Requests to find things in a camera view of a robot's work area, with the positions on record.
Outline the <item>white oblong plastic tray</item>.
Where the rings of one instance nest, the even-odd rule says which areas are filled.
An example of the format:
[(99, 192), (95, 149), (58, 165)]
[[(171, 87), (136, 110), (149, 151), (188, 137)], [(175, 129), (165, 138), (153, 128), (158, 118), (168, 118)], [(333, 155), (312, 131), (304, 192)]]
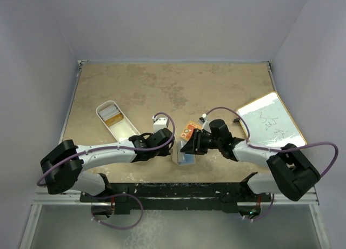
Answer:
[(96, 115), (118, 141), (124, 141), (140, 132), (134, 127), (123, 111), (113, 100), (108, 100), (96, 108)]

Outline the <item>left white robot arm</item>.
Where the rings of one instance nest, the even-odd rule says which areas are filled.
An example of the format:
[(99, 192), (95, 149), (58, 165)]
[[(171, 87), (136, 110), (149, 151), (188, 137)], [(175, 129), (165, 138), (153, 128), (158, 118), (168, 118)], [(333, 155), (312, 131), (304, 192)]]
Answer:
[(167, 128), (106, 145), (75, 145), (73, 140), (65, 140), (41, 160), (43, 177), (37, 185), (46, 186), (48, 194), (77, 190), (94, 196), (98, 201), (106, 201), (111, 196), (106, 175), (92, 174), (88, 172), (89, 169), (115, 163), (148, 161), (157, 156), (166, 157), (173, 143), (174, 135)]

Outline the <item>white credit card stack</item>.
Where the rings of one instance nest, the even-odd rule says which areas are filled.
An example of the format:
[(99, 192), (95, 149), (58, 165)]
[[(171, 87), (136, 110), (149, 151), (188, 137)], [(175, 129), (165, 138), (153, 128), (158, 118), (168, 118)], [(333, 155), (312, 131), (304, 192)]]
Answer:
[(113, 116), (119, 114), (119, 110), (114, 104), (112, 104), (106, 107), (105, 109), (100, 110), (98, 114), (104, 121), (106, 121), (112, 118)]

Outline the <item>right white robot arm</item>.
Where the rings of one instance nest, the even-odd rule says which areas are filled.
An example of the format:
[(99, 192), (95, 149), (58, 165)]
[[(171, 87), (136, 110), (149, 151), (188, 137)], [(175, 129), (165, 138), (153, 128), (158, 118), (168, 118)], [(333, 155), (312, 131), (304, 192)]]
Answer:
[(256, 173), (241, 187), (241, 197), (253, 201), (260, 193), (281, 193), (299, 201), (320, 179), (321, 175), (301, 151), (288, 143), (277, 152), (256, 150), (242, 138), (233, 137), (222, 119), (209, 124), (210, 131), (195, 129), (180, 149), (185, 154), (204, 155), (217, 149), (226, 159), (267, 166), (270, 174)]

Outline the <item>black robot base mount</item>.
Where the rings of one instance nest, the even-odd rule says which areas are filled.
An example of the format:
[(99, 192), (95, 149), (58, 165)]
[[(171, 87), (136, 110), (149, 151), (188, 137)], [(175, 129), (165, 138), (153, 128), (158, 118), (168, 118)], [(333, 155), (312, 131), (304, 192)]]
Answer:
[(239, 183), (111, 183), (96, 199), (82, 192), (80, 201), (113, 202), (114, 214), (129, 214), (141, 209), (139, 203), (127, 194), (135, 196), (144, 210), (249, 213), (252, 207), (272, 199), (269, 192), (253, 193), (248, 187), (249, 179), (246, 177)]

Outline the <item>gold credit card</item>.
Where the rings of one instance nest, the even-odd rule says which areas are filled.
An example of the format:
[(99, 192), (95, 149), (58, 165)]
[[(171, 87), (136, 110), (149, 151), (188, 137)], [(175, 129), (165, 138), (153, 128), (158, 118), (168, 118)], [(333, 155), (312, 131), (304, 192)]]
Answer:
[(110, 117), (109, 119), (107, 119), (105, 121), (105, 124), (108, 126), (108, 127), (111, 127), (115, 124), (117, 124), (118, 122), (122, 121), (124, 119), (123, 115), (121, 113), (118, 113), (112, 117)]

